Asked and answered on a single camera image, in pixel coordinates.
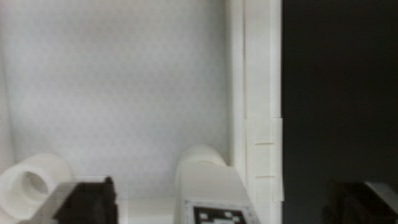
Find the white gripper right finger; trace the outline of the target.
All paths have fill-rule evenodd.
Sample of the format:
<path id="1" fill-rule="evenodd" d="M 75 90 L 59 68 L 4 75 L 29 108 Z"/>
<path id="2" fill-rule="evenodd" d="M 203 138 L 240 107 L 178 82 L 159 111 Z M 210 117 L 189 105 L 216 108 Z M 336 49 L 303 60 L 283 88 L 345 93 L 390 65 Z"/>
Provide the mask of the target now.
<path id="1" fill-rule="evenodd" d="M 398 185 L 333 182 L 327 186 L 324 224 L 398 224 Z"/>

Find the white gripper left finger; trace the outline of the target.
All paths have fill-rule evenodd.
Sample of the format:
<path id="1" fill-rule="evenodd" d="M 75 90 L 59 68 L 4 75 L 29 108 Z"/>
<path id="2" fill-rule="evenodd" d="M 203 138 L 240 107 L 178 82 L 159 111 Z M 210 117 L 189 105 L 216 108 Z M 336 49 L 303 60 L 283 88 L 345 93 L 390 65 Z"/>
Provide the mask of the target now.
<path id="1" fill-rule="evenodd" d="M 118 192 L 112 177 L 68 182 L 56 188 L 33 217 L 18 224 L 120 224 Z"/>

